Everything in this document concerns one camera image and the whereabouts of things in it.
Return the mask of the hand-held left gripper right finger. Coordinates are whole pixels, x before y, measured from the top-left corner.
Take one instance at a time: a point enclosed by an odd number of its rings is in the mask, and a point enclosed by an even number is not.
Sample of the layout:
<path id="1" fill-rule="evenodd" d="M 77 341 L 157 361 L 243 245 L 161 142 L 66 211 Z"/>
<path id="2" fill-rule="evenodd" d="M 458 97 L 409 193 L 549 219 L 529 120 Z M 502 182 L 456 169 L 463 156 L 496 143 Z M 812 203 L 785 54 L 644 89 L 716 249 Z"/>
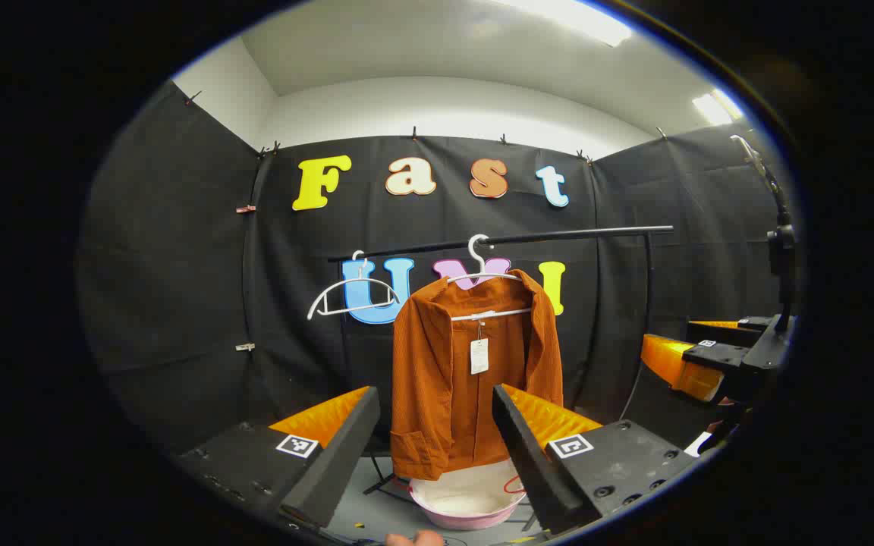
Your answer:
<path id="1" fill-rule="evenodd" d="M 697 462 L 630 419 L 597 425 L 506 384 L 492 417 L 539 525 L 552 535 L 618 517 Z"/>

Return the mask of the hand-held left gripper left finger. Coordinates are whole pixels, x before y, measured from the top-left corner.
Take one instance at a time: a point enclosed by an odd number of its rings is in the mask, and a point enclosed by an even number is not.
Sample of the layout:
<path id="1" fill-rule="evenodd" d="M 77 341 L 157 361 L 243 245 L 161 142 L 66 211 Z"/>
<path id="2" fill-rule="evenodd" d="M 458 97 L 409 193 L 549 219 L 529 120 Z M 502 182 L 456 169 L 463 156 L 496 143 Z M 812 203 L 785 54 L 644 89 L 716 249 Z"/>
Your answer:
<path id="1" fill-rule="evenodd" d="M 379 419 L 366 386 L 280 422 L 240 422 L 179 456 L 209 490 L 260 521 L 329 525 Z"/>

